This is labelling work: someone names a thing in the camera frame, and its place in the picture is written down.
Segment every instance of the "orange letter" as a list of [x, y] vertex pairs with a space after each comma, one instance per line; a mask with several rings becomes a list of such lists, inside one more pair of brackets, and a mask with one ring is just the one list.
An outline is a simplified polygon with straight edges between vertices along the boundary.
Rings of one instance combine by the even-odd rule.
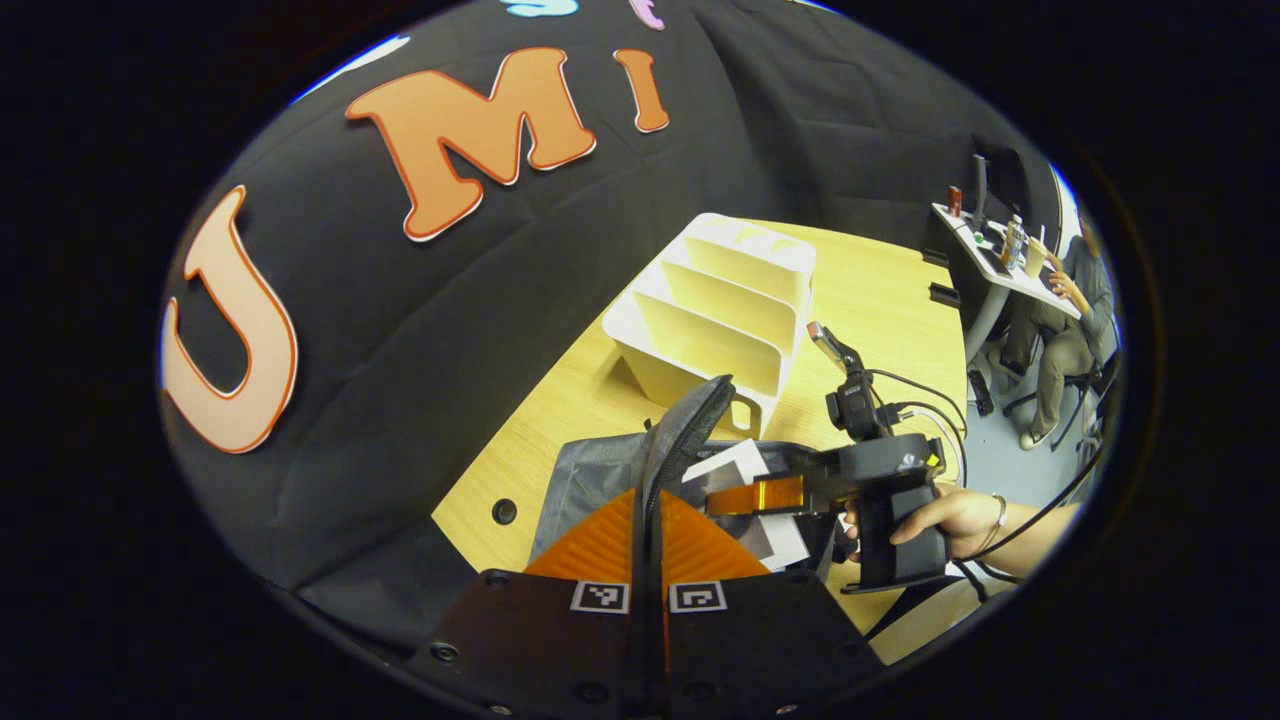
[[529, 164], [550, 170], [595, 149], [564, 85], [563, 50], [529, 47], [502, 61], [489, 97], [444, 73], [413, 73], [361, 95], [348, 118], [372, 118], [412, 202], [404, 234], [431, 240], [480, 205], [480, 181], [462, 179], [448, 145], [502, 184], [520, 176], [521, 128], [529, 122]]
[[183, 277], [197, 274], [223, 316], [239, 333], [248, 355], [244, 379], [223, 392], [205, 379], [178, 337], [178, 301], [169, 299], [160, 338], [164, 391], [210, 445], [227, 452], [248, 452], [266, 439], [293, 395], [298, 343], [284, 305], [250, 263], [236, 232], [236, 213], [244, 201], [238, 186], [214, 208], [187, 251]]
[[671, 117], [662, 109], [658, 85], [653, 81], [653, 55], [643, 50], [614, 50], [613, 59], [627, 70], [631, 95], [636, 99], [636, 129], [654, 132], [667, 127]]

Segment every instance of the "white paper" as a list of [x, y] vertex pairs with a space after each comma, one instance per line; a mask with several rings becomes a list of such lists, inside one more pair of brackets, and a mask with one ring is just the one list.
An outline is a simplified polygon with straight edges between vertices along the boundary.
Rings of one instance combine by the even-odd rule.
[[[714, 492], [732, 487], [733, 483], [749, 486], [756, 475], [768, 473], [769, 468], [764, 464], [764, 457], [760, 456], [755, 442], [745, 439], [721, 454], [691, 465], [682, 482], [698, 480], [707, 487], [708, 492]], [[705, 505], [699, 510], [707, 512]], [[777, 573], [792, 562], [809, 557], [809, 551], [800, 537], [800, 529], [791, 515], [751, 515], [744, 516], [741, 523], [742, 532], [735, 538], [751, 551], [771, 573]]]

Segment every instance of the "letter m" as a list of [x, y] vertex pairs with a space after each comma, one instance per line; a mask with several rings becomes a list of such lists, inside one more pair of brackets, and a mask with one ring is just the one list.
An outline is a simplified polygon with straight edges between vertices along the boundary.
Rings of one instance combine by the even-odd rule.
[[396, 161], [411, 208], [404, 234], [424, 242], [480, 206], [480, 181], [453, 170], [452, 149], [502, 184], [520, 176], [524, 124], [534, 137], [529, 164], [550, 170], [595, 149], [564, 85], [567, 56], [556, 47], [517, 50], [502, 61], [489, 97], [444, 73], [426, 70], [381, 85], [347, 108], [371, 118]]

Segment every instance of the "cup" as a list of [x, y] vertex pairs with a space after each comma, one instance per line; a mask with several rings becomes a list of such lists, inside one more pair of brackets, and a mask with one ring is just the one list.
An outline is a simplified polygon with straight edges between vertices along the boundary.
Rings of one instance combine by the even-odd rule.
[[1048, 258], [1048, 249], [1039, 240], [1032, 240], [1027, 243], [1027, 264], [1023, 265], [1023, 270], [1033, 277], [1039, 277], [1039, 269], [1044, 265], [1044, 259]]

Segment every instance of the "desk leg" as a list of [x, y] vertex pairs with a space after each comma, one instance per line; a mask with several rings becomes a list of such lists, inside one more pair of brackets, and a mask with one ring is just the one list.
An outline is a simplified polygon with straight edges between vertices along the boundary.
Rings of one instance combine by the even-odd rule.
[[965, 363], [973, 363], [973, 359], [978, 356], [978, 351], [982, 350], [982, 343], [987, 342], [987, 336], [991, 334], [991, 328], [996, 325], [996, 318], [998, 318], [1000, 311], [1005, 309], [1005, 300], [1007, 297], [1007, 287], [998, 284], [991, 286], [991, 290], [987, 292], [987, 300], [982, 301], [982, 310], [978, 311], [978, 316], [974, 319], [973, 327], [969, 328], [969, 334], [964, 338]]

